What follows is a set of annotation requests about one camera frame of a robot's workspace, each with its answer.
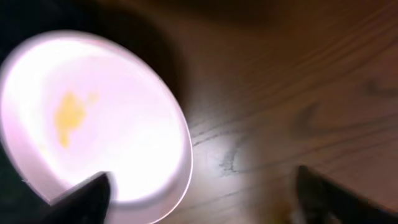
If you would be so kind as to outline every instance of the yellow food residue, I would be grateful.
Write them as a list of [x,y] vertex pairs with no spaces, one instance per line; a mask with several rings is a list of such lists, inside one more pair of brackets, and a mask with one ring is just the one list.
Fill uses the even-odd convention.
[[[97,100],[96,95],[90,95],[87,103]],[[79,128],[86,116],[86,103],[68,92],[62,98],[60,106],[55,112],[55,127],[58,132],[59,143],[67,148],[69,146],[70,132]]]

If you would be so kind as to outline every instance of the dark object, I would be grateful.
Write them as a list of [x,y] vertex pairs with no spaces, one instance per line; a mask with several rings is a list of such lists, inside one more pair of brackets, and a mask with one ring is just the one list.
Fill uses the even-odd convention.
[[336,185],[308,167],[297,172],[298,203],[308,224],[326,224],[334,215],[343,224],[397,224],[398,216]]
[[111,195],[107,174],[100,174],[87,184],[56,202],[53,206],[21,224],[102,224]]

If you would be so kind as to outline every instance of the yellow object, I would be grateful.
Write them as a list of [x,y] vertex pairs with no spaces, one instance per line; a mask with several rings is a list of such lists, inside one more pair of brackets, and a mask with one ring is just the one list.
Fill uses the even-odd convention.
[[[88,103],[97,100],[96,95],[90,95]],[[55,127],[58,132],[59,143],[63,147],[69,146],[70,132],[79,128],[86,116],[85,103],[72,92],[66,93],[60,106],[55,112]]]

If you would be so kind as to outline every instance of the white bowl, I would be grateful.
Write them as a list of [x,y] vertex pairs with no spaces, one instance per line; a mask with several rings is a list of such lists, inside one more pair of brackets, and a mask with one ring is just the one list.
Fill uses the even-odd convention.
[[99,171],[108,223],[154,223],[187,191],[192,145],[170,90],[139,57],[92,34],[35,36],[3,63],[1,140],[46,202]]

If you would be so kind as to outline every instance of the wooden table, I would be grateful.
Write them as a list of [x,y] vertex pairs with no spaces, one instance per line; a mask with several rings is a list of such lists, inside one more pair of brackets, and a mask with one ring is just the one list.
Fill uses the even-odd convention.
[[178,58],[193,179],[161,223],[284,223],[299,164],[397,210],[398,2],[196,2],[111,2]]

